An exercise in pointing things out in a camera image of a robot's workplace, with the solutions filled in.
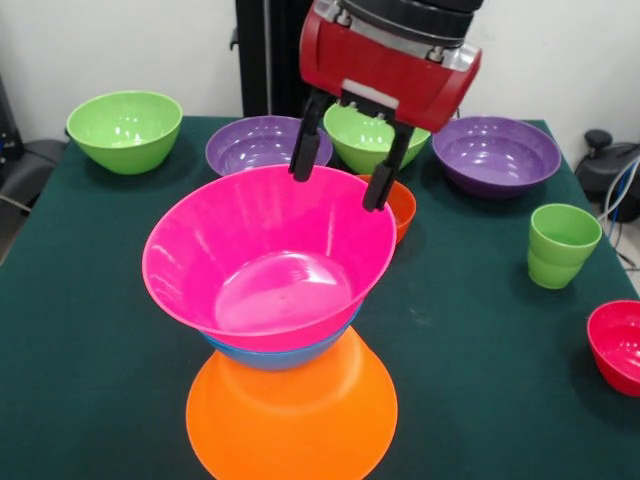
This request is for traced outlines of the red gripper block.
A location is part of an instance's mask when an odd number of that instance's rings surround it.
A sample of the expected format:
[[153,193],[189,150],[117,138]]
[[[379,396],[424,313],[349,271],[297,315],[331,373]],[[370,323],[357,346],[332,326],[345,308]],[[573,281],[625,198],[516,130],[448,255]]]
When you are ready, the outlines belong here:
[[396,120],[391,148],[363,197],[365,210],[383,210],[413,127],[439,131],[479,71],[482,52],[465,38],[481,6],[479,1],[313,2],[300,37],[299,69],[307,84],[324,92],[312,92],[306,104],[289,165],[293,178],[306,182],[311,176],[330,95],[370,116],[389,113]]

